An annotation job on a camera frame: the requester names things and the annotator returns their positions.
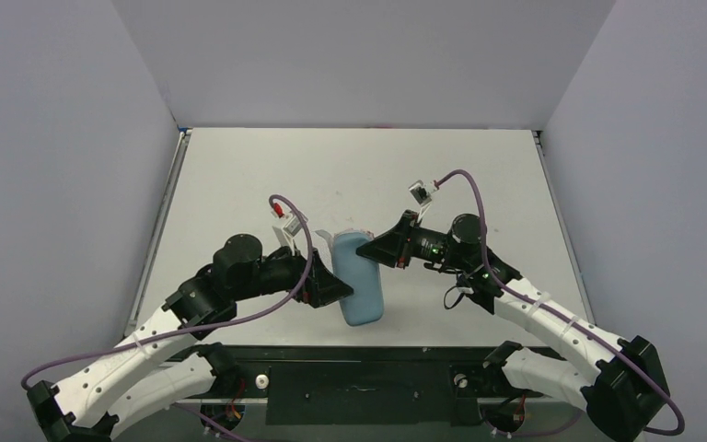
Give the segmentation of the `grey umbrella sleeve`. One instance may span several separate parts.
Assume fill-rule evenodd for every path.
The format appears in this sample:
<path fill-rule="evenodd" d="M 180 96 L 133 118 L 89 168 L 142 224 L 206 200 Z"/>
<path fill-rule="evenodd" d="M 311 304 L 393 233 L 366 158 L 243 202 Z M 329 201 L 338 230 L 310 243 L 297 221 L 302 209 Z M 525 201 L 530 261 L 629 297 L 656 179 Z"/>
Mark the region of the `grey umbrella sleeve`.
<path fill-rule="evenodd" d="M 339 302 L 346 324 L 359 327 L 379 321 L 385 313 L 379 265 L 356 253 L 374 235 L 355 229 L 335 234 L 319 229 L 315 234 L 326 243 L 333 274 L 353 289 L 349 297 Z"/>

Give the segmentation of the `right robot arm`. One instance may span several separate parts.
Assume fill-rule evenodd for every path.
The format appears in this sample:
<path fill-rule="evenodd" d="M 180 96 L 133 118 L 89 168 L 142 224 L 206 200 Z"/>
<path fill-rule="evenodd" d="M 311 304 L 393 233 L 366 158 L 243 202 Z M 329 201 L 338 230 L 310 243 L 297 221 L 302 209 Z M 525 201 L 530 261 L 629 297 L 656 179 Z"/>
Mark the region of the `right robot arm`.
<path fill-rule="evenodd" d="M 558 354 L 550 358 L 503 344 L 492 364 L 508 383 L 584 411 L 614 441 L 635 440 L 667 404 L 669 388 L 654 345 L 640 335 L 627 340 L 604 331 L 537 289 L 488 247 L 477 215 L 458 215 L 441 233 L 422 227 L 419 214 L 407 210 L 356 253 L 391 268 L 419 259 L 429 270 L 454 274 L 465 297 Z"/>

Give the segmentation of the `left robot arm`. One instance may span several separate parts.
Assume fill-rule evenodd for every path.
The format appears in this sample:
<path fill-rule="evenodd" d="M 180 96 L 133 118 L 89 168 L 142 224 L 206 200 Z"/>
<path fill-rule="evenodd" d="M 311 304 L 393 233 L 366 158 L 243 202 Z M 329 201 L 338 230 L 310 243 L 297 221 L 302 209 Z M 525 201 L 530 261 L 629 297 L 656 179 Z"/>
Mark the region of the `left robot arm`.
<path fill-rule="evenodd" d="M 319 253 L 283 246 L 269 255 L 250 234 L 231 237 L 134 333 L 69 378 L 27 391 L 49 441 L 111 441 L 171 403 L 227 390 L 237 364 L 220 343 L 203 343 L 214 323 L 232 320 L 240 300 L 288 291 L 312 308 L 353 294 Z"/>

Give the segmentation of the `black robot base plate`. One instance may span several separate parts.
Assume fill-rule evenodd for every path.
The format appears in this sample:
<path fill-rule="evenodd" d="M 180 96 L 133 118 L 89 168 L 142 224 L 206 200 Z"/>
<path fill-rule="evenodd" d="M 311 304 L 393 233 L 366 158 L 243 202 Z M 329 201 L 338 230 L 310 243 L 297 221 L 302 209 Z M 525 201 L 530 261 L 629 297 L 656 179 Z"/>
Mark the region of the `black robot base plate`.
<path fill-rule="evenodd" d="M 257 411 L 267 425 L 480 425 L 535 393 L 484 365 L 490 347 L 231 345 L 234 372 L 191 398 L 228 429 Z"/>

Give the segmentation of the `aluminium table frame rail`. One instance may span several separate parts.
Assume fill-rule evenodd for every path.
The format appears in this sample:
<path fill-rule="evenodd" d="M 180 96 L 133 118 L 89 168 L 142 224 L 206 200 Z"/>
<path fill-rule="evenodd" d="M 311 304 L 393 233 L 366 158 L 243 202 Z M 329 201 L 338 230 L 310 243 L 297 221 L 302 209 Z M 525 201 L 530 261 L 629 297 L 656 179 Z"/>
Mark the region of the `aluminium table frame rail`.
<path fill-rule="evenodd" d="M 148 242 L 148 248 L 145 255 L 145 260 L 140 272 L 138 286 L 131 312 L 129 313 L 122 337 L 126 338 L 131 332 L 135 332 L 138 319 L 142 315 L 143 305 L 147 287 L 150 281 L 151 273 L 153 272 L 156 254 L 160 247 L 160 242 L 163 236 L 163 231 L 167 222 L 168 213 L 171 207 L 174 192 L 177 188 L 178 179 L 180 176 L 183 161 L 191 140 L 192 128 L 179 128 L 179 138 L 175 148 L 174 156 L 170 165 L 166 185 L 164 187 L 159 209 L 156 215 L 156 220 Z"/>

